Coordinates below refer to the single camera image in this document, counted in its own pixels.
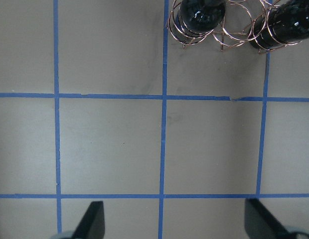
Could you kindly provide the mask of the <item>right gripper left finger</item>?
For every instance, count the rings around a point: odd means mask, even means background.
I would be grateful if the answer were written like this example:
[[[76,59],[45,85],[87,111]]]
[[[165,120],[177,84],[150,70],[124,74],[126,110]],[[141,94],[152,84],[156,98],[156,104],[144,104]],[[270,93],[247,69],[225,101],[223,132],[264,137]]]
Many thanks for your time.
[[[105,216],[103,201],[93,201],[82,217],[73,239],[103,239],[105,236]]]

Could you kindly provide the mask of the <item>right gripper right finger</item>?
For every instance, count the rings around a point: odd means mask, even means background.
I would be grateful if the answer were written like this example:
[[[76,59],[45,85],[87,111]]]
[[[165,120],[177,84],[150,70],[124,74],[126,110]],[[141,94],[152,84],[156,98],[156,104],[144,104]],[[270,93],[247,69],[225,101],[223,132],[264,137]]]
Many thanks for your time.
[[[291,239],[287,229],[258,199],[245,200],[245,232],[250,239]]]

